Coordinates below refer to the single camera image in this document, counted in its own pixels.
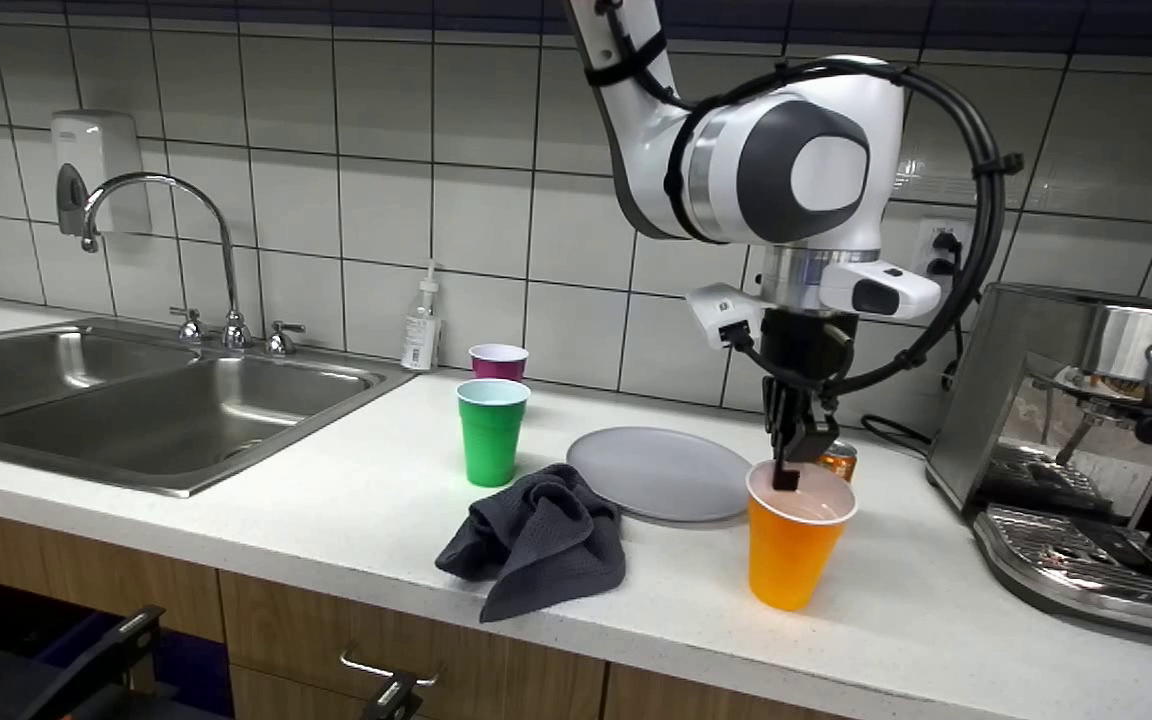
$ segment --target cabinet handle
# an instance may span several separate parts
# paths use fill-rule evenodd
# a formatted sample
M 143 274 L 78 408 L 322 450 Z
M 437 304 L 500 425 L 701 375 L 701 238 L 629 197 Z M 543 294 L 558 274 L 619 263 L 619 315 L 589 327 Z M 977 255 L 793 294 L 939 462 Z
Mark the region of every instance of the cabinet handle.
M 380 666 L 364 666 L 342 653 L 342 670 L 361 673 L 361 675 L 375 675 L 375 679 L 396 679 L 402 673 L 380 670 Z M 415 687 L 437 687 L 442 675 L 415 675 Z

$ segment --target towel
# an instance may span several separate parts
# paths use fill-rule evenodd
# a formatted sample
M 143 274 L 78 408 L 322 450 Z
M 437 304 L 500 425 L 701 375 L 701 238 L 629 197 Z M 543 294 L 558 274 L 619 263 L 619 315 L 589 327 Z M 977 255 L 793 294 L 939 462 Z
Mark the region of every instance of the towel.
M 574 465 L 553 465 L 477 500 L 437 568 L 497 577 L 485 625 L 596 597 L 626 582 L 619 514 Z

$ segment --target white plate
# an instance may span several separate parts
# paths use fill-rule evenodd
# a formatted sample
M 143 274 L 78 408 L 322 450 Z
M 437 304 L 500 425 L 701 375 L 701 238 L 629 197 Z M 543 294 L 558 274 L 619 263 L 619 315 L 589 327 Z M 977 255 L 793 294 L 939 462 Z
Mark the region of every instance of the white plate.
M 747 462 L 692 431 L 589 431 L 567 450 L 567 465 L 634 515 L 714 524 L 746 514 Z

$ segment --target backsplash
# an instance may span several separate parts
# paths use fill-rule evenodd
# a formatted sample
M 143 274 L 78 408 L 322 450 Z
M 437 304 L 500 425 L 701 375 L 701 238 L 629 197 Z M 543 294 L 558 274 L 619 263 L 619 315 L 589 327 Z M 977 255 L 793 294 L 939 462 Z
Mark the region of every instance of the backsplash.
M 672 0 L 666 17 L 683 98 L 780 52 L 924 64 L 1029 155 L 1009 180 L 996 278 L 1152 298 L 1152 17 L 1101 10 Z M 396 355 L 419 263 L 437 255 L 458 368 L 471 341 L 520 341 L 540 382 L 761 405 L 747 361 L 706 349 L 681 302 L 715 281 L 754 284 L 761 255 L 639 240 L 619 219 L 558 0 L 0 0 L 0 302 L 141 325 L 192 304 L 219 325 L 219 246 L 192 197 L 153 188 L 153 225 L 103 251 L 58 231 L 50 116 L 61 107 L 134 116 L 143 169 L 214 191 L 239 246 L 252 325 L 302 322 L 322 343 Z M 889 255 L 924 268 L 939 230 L 970 238 L 970 204 L 953 128 L 913 104 Z M 864 325 L 857 368 L 913 337 Z M 932 428 L 949 355 L 850 413 Z

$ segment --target cabinet door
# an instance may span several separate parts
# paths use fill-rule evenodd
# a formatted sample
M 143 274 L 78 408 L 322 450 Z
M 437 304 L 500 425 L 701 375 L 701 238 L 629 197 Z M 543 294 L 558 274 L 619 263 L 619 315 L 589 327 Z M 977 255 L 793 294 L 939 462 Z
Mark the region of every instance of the cabinet door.
M 0 520 L 0 585 L 129 618 L 166 609 L 166 627 L 219 640 L 218 573 Z
M 757 698 L 612 670 L 603 720 L 829 720 Z
M 264 582 L 219 577 L 229 659 L 239 673 L 370 700 L 380 679 L 342 670 L 364 666 L 437 675 L 426 716 L 437 720 L 596 720 L 603 666 L 431 625 Z

